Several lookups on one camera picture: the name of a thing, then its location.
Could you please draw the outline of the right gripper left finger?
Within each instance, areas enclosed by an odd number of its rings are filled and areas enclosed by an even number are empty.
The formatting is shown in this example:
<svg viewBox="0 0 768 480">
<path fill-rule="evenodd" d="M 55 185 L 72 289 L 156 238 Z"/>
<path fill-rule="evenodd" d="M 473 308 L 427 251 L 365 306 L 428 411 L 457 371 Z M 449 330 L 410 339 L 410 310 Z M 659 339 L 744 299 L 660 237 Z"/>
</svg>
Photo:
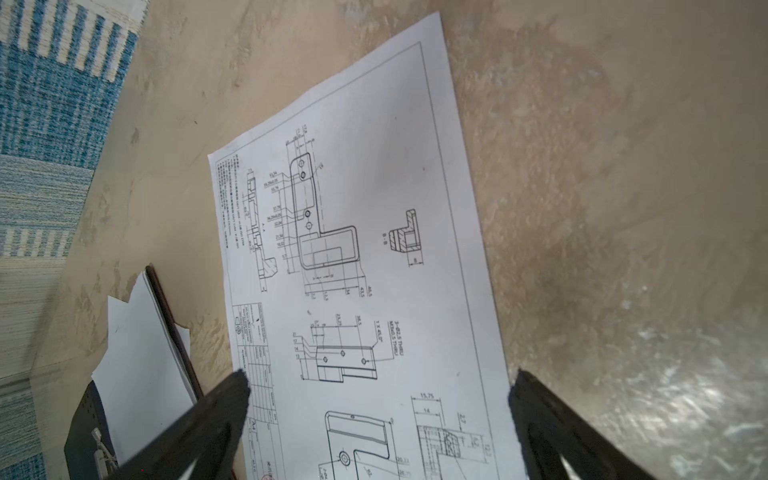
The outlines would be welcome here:
<svg viewBox="0 0 768 480">
<path fill-rule="evenodd" d="M 246 373 L 231 373 L 109 477 L 232 479 L 249 396 Z"/>
</svg>

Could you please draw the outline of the white paper sheet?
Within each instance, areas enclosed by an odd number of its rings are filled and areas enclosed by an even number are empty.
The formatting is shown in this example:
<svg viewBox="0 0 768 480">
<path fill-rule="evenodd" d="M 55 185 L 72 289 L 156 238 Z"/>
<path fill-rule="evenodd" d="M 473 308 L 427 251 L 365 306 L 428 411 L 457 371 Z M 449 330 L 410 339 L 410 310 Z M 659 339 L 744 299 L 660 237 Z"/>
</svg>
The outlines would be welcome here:
<svg viewBox="0 0 768 480">
<path fill-rule="evenodd" d="M 521 479 L 442 19 L 208 157 L 248 479 Z"/>
</svg>

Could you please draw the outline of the orange folder black inside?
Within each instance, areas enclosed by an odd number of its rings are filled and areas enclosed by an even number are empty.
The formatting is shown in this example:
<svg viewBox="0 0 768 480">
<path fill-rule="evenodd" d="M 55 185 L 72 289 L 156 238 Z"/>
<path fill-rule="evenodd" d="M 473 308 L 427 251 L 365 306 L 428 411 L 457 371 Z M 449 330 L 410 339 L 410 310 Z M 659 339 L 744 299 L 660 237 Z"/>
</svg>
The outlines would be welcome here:
<svg viewBox="0 0 768 480">
<path fill-rule="evenodd" d="M 155 269 L 147 266 L 142 273 L 147 275 L 161 310 L 161 317 L 168 324 L 177 356 L 182 361 L 190 380 L 195 394 L 194 406 L 208 393 L 203 392 L 191 364 L 190 333 L 188 329 L 178 326 L 174 321 Z M 109 476 L 129 461 L 120 465 L 116 459 L 109 437 L 106 415 L 92 375 L 73 414 L 65 441 L 64 455 L 67 471 L 72 479 L 111 479 Z"/>
</svg>

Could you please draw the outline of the printed paper sheet back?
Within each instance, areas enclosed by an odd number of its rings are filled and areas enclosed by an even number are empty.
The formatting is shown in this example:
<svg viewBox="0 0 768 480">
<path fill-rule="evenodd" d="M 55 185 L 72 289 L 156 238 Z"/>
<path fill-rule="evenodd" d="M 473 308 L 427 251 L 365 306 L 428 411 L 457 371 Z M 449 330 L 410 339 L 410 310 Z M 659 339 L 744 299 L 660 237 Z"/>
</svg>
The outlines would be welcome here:
<svg viewBox="0 0 768 480">
<path fill-rule="evenodd" d="M 92 374 L 116 459 L 124 464 L 195 401 L 147 275 L 127 302 L 107 302 L 107 350 Z"/>
</svg>

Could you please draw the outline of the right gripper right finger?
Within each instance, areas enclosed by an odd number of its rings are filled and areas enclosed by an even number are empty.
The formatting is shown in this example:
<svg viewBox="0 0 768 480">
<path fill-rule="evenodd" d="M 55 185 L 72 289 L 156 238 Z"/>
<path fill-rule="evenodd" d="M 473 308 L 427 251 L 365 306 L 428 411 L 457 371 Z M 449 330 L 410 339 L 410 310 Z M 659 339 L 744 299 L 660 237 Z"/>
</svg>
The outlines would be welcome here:
<svg viewBox="0 0 768 480">
<path fill-rule="evenodd" d="M 651 479 L 532 373 L 520 369 L 508 404 L 530 479 Z"/>
</svg>

